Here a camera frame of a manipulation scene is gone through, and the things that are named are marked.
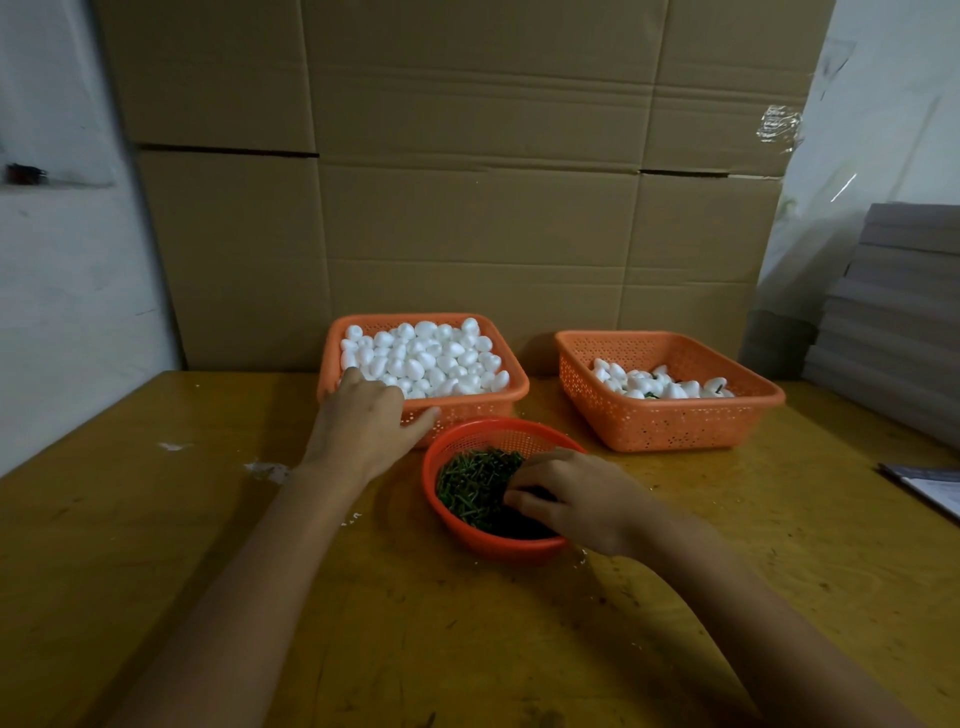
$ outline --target yellow tabletop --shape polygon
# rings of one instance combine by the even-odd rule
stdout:
[[[309,375],[168,373],[0,480],[0,722],[97,725],[297,463]],[[617,455],[555,379],[517,413],[712,522],[930,725],[960,725],[960,528],[874,472],[955,453],[807,384],[741,448]],[[367,490],[303,611],[268,725],[753,724],[697,619],[644,567],[572,548],[478,561],[420,491]]]

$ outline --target styrofoam ball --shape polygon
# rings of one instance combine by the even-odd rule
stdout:
[[[406,363],[404,372],[407,375],[407,378],[411,381],[417,381],[418,379],[423,379],[423,365],[420,364],[417,359],[410,359]]]
[[[627,391],[628,392],[639,392],[642,396],[648,394],[656,394],[654,390],[657,389],[657,383],[653,379],[648,379],[643,376],[631,376],[627,379]]]
[[[450,370],[457,366],[457,360],[452,356],[438,356],[437,357],[437,368],[446,375],[450,374]]]
[[[454,359],[465,351],[466,349],[456,341],[448,341],[444,346],[444,354],[452,356]]]
[[[462,367],[468,367],[470,364],[476,364],[477,352],[468,349],[457,357],[457,363]]]
[[[360,362],[362,367],[369,367],[374,357],[375,354],[370,347],[360,347],[357,350],[357,361]]]
[[[680,382],[680,388],[686,392],[686,395],[691,400],[698,400],[700,398],[700,382],[696,379]]]
[[[490,354],[483,362],[484,369],[488,372],[493,372],[496,374],[500,371],[500,365],[503,363],[503,360],[497,356],[495,353]]]
[[[665,387],[663,387],[663,394],[660,395],[662,400],[686,400],[688,399],[684,388],[679,384],[670,382]]]
[[[389,349],[394,344],[394,336],[386,331],[378,331],[373,338],[373,343],[378,347]]]
[[[504,370],[493,378],[492,389],[494,392],[501,392],[510,384],[510,372]]]
[[[428,339],[437,332],[437,325],[432,321],[421,321],[414,326],[414,332],[421,339]]]
[[[387,371],[390,372],[393,376],[401,377],[406,374],[406,367],[404,366],[406,362],[403,359],[393,358],[387,362]]]
[[[375,356],[373,361],[370,363],[370,375],[374,379],[380,379],[384,372],[387,371],[387,357],[386,356]]]
[[[472,336],[480,335],[480,325],[477,324],[477,320],[474,319],[472,316],[469,317],[468,319],[465,319],[464,322],[460,324],[460,330],[463,333],[469,334]]]
[[[458,383],[458,382],[457,382],[456,379],[448,379],[448,380],[445,381],[443,384],[441,384],[439,387],[437,387],[436,390],[434,390],[434,396],[435,396],[435,397],[449,397],[450,395],[453,394],[453,388],[454,388],[455,386],[457,386],[457,383]]]
[[[424,370],[433,369],[435,366],[437,366],[437,357],[427,352],[420,352],[417,354],[417,361],[423,365]]]
[[[425,376],[427,381],[430,382],[430,386],[432,386],[434,389],[446,381],[446,375],[436,367],[433,369],[428,369]]]

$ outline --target orange plastic basket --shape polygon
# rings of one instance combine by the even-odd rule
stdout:
[[[444,520],[446,527],[467,548],[484,558],[538,564],[546,561],[566,545],[562,536],[535,541],[505,539],[467,525],[444,506],[437,497],[437,476],[457,454],[472,449],[501,448],[517,450],[524,458],[535,452],[554,448],[585,450],[566,435],[546,425],[508,418],[476,420],[452,427],[430,446],[423,456],[423,492],[426,499]]]
[[[340,341],[347,333],[347,327],[356,324],[365,334],[375,335],[379,331],[389,331],[403,322],[415,324],[418,321],[433,321],[437,324],[450,324],[458,327],[472,316],[480,325],[480,332],[493,341],[493,353],[501,359],[501,369],[510,373],[510,386],[502,392],[468,397],[437,397],[427,400],[407,400],[403,403],[403,415],[400,421],[408,425],[430,407],[440,407],[440,419],[426,436],[417,443],[425,448],[432,443],[445,428],[466,420],[479,417],[510,417],[514,402],[522,400],[530,391],[530,380],[520,367],[516,356],[507,346],[503,336],[493,322],[486,316],[476,313],[383,313],[357,314],[337,319],[330,327],[324,345],[324,361],[320,368],[320,382],[317,385],[317,399],[323,401],[326,395],[337,388],[340,381]]]
[[[560,381],[590,426],[618,452],[732,448],[750,435],[763,412],[783,404],[772,381],[670,331],[561,331]],[[735,398],[717,400],[631,400],[592,373],[593,359],[624,369],[651,371],[666,364],[675,380],[724,376]]]

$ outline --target round orange basket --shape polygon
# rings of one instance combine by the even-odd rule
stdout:
[[[509,417],[490,417],[457,425],[438,437],[423,456],[423,492],[446,527],[474,553],[488,559],[537,564],[546,561],[566,545],[566,539],[521,541],[505,539],[467,525],[437,497],[437,476],[441,468],[460,452],[500,448],[516,450],[524,458],[535,452],[570,448],[586,452],[579,444],[555,429]]]

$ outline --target right hand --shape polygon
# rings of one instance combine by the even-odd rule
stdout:
[[[524,490],[538,485],[557,502]],[[623,469],[565,448],[529,457],[503,502],[582,546],[648,566],[680,518]]]

